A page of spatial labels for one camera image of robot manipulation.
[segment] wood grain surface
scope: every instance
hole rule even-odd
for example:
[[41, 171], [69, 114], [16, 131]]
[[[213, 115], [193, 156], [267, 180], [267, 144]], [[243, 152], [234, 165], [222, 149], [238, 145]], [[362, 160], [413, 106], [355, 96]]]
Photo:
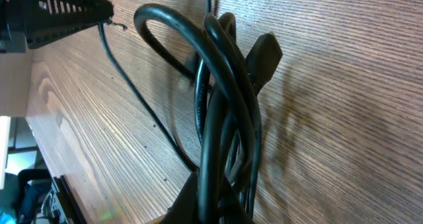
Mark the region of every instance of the wood grain surface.
[[[257, 223], [423, 223], [423, 0], [215, 0], [246, 55], [272, 31], [284, 51], [259, 95], [264, 150]], [[160, 119], [199, 160], [193, 95], [137, 35], [160, 3], [201, 25], [204, 0], [111, 0], [106, 36]], [[149, 23], [183, 60], [189, 45]], [[53, 175], [92, 223], [144, 223], [188, 171], [100, 45], [96, 28], [34, 52], [28, 121]]]

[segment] power cord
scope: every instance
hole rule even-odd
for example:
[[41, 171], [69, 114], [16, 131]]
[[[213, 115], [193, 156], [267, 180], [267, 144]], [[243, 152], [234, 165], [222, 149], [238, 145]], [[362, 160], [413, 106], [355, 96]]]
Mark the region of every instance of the power cord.
[[[231, 203], [226, 202], [230, 201], [227, 198], [230, 194], [223, 193], [228, 181], [244, 211], [252, 219], [262, 142], [256, 95], [272, 78], [282, 58], [282, 51], [272, 34], [261, 36], [244, 58], [236, 45], [235, 17], [225, 13], [217, 20], [211, 9], [212, 0], [206, 0], [204, 28], [197, 28], [178, 12], [157, 4], [146, 4], [134, 15], [135, 28], [145, 42], [181, 75], [195, 82], [195, 121], [202, 146], [200, 167], [171, 137], [136, 89], [112, 55], [103, 24], [98, 25], [100, 39], [116, 70], [157, 123], [181, 161], [191, 172], [198, 173], [196, 220], [200, 223], [216, 223], [233, 208], [233, 204], [226, 205]], [[190, 66], [181, 64], [160, 44], [149, 31], [148, 20], [157, 20], [175, 29], [193, 46], [195, 53], [186, 62], [186, 65], [191, 63]], [[211, 74], [216, 84], [210, 91]]]

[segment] black plug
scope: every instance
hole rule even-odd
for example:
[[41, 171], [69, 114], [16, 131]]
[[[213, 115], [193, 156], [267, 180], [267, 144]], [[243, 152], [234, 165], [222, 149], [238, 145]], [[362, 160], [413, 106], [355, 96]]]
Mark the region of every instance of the black plug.
[[273, 34], [260, 36], [251, 48], [245, 63], [256, 95], [271, 80], [282, 55], [282, 49]]

